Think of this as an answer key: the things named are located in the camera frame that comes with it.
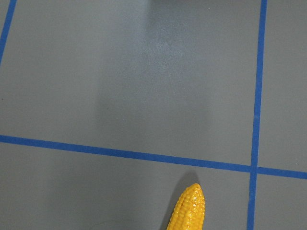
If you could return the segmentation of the yellow corn cob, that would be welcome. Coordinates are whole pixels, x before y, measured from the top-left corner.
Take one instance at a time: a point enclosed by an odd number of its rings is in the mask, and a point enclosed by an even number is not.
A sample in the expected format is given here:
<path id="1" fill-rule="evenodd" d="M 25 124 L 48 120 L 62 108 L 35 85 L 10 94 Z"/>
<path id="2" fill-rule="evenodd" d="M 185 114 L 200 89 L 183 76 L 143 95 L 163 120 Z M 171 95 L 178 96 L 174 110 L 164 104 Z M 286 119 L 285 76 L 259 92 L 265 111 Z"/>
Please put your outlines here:
<path id="1" fill-rule="evenodd" d="M 180 195 L 167 230 L 202 230 L 205 219 L 205 197 L 198 183 L 187 187 Z"/>

